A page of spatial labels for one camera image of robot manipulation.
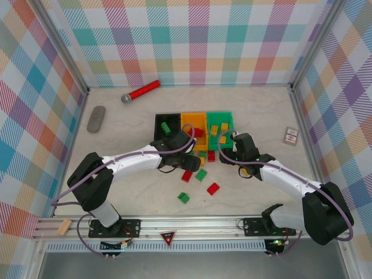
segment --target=small card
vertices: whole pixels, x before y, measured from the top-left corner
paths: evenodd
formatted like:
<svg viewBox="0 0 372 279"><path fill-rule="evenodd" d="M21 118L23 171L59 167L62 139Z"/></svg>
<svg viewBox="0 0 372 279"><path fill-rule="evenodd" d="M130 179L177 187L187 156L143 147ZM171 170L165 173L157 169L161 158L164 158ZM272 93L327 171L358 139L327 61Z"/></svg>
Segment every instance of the small card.
<svg viewBox="0 0 372 279"><path fill-rule="evenodd" d="M287 127L284 135L283 143L296 146L298 140L299 131L293 128Z"/></svg>

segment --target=red cylinder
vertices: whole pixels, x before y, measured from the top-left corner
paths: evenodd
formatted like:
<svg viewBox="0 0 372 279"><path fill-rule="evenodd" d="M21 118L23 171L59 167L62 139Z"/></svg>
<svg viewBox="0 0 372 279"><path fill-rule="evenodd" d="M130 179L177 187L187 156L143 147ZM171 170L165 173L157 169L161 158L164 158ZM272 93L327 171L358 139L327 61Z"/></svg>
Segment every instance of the red cylinder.
<svg viewBox="0 0 372 279"><path fill-rule="evenodd" d="M151 91L151 90L154 90L155 88L159 87L160 86L160 81L159 80L155 80L131 93L129 93L129 96L132 100L134 100L135 98L138 98L139 96L142 96L143 94L146 94L147 92Z"/></svg>

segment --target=white floor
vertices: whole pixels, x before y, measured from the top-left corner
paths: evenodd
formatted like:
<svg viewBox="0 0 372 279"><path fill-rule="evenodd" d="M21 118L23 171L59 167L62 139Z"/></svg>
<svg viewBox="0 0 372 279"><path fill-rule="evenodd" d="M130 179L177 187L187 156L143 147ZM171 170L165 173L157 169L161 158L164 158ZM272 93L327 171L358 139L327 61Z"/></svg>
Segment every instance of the white floor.
<svg viewBox="0 0 372 279"><path fill-rule="evenodd" d="M297 128L287 89L284 87L163 87L130 104L120 101L133 88L93 89L76 139L66 180L90 152L100 156L133 151L153 140L156 113L232 111L235 128L250 133L260 153L269 153L282 164L311 178L305 150L282 143L287 126ZM87 123L95 106L106 107L100 132L91 134ZM109 200L125 215L205 215L261 214L275 203L291 201L275 186L238 176L238 167L206 162L206 178L195 175L189 183L181 181L183 170L163 174L158 170L130 175L111 186ZM220 190L210 196L206 189L216 182ZM66 181L63 190L67 189ZM189 195L187 204L177 197ZM73 194L61 201L75 201ZM78 206L57 208L56 215L82 214Z"/></svg>

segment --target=warning triangle sticker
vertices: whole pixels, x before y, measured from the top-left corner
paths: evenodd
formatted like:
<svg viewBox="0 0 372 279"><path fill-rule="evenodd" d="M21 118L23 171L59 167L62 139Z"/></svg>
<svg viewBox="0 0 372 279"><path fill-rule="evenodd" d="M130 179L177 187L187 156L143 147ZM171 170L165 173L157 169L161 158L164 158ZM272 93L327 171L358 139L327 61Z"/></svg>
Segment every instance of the warning triangle sticker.
<svg viewBox="0 0 372 279"><path fill-rule="evenodd" d="M175 234L176 231L166 231L160 233L160 235L162 236L162 238L164 239L165 243L167 243L168 246L171 245Z"/></svg>

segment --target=orange bin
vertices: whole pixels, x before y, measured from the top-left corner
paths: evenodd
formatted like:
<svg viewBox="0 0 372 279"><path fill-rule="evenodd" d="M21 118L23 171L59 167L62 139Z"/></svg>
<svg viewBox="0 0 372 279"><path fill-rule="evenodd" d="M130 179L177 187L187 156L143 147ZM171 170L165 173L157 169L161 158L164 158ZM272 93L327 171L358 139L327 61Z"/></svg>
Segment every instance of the orange bin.
<svg viewBox="0 0 372 279"><path fill-rule="evenodd" d="M207 151L208 150L208 126L207 114L205 112L190 112L181 113L181 128L184 124L191 124L194 128L199 128L204 131L203 137L196 138L196 145L194 151ZM185 132L189 132L191 128L186 127Z"/></svg>

